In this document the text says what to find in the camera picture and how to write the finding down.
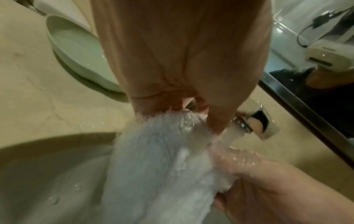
hand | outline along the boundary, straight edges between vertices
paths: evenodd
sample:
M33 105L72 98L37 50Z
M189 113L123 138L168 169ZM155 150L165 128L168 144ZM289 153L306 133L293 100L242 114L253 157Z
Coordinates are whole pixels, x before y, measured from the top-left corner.
M255 88L268 57L269 0L91 0L110 67L134 110L195 97L216 133Z
M354 223L353 202L289 164L240 150L211 154L217 167L239 178L215 199L234 223Z

water droplet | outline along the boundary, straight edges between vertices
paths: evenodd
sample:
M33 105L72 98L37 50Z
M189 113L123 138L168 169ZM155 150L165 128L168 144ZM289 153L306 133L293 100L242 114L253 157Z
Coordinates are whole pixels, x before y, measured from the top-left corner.
M58 194L54 194L52 196L50 196L47 201L51 204L57 204L59 202L59 195Z
M82 185L80 183L75 184L75 191L76 192L82 191Z

light green dish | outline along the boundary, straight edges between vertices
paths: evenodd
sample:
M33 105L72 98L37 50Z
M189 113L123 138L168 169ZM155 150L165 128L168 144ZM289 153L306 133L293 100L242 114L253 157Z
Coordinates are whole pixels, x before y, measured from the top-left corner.
M46 27L53 50L69 68L105 89L123 92L95 35L56 15L46 17Z

